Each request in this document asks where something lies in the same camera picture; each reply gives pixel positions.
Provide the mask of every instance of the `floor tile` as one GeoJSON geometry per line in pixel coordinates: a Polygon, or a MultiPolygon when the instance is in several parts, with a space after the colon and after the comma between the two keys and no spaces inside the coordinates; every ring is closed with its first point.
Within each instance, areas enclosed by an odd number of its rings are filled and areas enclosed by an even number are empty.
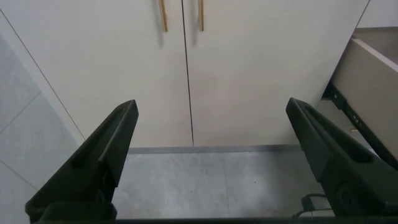
{"type": "Polygon", "coordinates": [[[36,189],[48,181],[77,147],[42,94],[0,134],[0,160],[36,189]]]}
{"type": "Polygon", "coordinates": [[[40,92],[7,42],[0,35],[0,132],[40,92]]]}
{"type": "Polygon", "coordinates": [[[129,154],[113,203],[118,218],[227,217],[219,154],[129,154]]]}
{"type": "Polygon", "coordinates": [[[25,203],[36,190],[0,162],[0,222],[29,223],[25,203]]]}
{"type": "Polygon", "coordinates": [[[224,154],[231,217],[291,217],[301,198],[323,193],[302,151],[224,154]]]}

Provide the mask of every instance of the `white drawer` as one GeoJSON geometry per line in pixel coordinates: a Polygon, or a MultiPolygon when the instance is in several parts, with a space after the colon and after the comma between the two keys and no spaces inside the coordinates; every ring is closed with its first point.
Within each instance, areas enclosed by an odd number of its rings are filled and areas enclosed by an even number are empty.
{"type": "Polygon", "coordinates": [[[357,29],[332,78],[348,104],[398,158],[398,27],[357,29]]]}

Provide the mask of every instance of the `white cabinet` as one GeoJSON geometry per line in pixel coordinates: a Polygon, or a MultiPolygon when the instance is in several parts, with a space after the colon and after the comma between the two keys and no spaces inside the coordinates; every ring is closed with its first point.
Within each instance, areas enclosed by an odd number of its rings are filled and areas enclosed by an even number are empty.
{"type": "Polygon", "coordinates": [[[368,0],[204,0],[203,32],[164,2],[168,32],[158,0],[0,8],[84,137],[136,99],[132,146],[230,146],[295,143],[289,98],[319,102],[368,0]]]}
{"type": "Polygon", "coordinates": [[[184,0],[196,146],[291,144],[290,97],[313,106],[368,0],[184,0]]]}
{"type": "Polygon", "coordinates": [[[3,0],[0,8],[87,138],[135,99],[132,146],[192,146],[182,3],[3,0]]]}

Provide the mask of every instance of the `cabinet handle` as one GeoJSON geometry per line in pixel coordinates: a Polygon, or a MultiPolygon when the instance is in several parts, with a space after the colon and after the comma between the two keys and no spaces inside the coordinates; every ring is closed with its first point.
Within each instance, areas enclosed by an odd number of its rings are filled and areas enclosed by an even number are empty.
{"type": "Polygon", "coordinates": [[[159,0],[160,16],[162,18],[163,32],[169,31],[167,28],[167,14],[164,8],[164,0],[159,0]]]}
{"type": "Polygon", "coordinates": [[[199,31],[205,30],[205,15],[203,12],[203,0],[198,0],[199,3],[199,31]]]}

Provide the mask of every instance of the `gray floor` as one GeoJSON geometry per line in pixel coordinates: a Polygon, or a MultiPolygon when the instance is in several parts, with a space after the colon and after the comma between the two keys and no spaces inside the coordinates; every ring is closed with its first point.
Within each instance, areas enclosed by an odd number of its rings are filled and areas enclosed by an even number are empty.
{"type": "Polygon", "coordinates": [[[300,150],[129,154],[118,218],[291,217],[323,193],[300,150]]]}

